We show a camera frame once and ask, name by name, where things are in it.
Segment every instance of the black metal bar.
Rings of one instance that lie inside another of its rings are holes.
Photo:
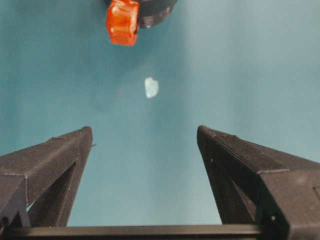
[[[4,239],[256,239],[262,232],[253,224],[25,227],[9,229]]]

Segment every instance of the teal background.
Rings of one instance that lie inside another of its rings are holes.
[[[0,1],[0,154],[94,131],[69,225],[220,223],[199,125],[320,160],[319,0],[179,0],[135,47],[105,11]]]

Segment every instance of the orange cap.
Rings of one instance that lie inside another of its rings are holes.
[[[139,2],[112,0],[106,14],[105,26],[111,42],[133,46],[137,41]]]

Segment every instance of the small white object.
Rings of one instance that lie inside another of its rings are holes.
[[[144,80],[145,95],[148,99],[157,96],[159,92],[159,83],[152,77],[148,77]]]

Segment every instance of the black cylindrical object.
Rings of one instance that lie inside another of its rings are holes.
[[[165,20],[177,0],[138,0],[140,2],[139,26],[150,28]]]

